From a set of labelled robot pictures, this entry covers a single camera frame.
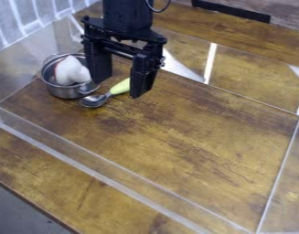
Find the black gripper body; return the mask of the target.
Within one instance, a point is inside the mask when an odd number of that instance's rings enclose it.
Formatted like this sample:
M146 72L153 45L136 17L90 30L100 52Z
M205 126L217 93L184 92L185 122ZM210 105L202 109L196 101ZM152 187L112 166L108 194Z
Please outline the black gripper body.
M166 39L149 28L132 32L114 32L104 28L104 20L84 16L80 20L84 24L81 44L88 41L104 47L112 55L129 59L133 66L136 54L149 56L158 68L164 65L162 47Z

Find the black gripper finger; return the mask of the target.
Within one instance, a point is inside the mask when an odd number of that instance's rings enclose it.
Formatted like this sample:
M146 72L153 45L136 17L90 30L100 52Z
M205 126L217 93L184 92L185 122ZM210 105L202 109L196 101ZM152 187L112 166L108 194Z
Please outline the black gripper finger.
M96 43L85 41L82 46L92 81L101 83L112 76L110 53Z
M133 99L150 90L157 69L157 63L149 56L134 55L129 81L129 95Z

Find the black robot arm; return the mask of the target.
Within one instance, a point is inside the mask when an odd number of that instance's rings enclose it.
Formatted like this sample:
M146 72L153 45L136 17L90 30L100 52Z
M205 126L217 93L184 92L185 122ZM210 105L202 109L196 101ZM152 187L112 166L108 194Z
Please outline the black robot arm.
M136 99L150 90L164 65L166 38L152 29L153 0L102 0L102 17L84 16L81 44L94 83L112 76L112 56L132 61L129 96Z

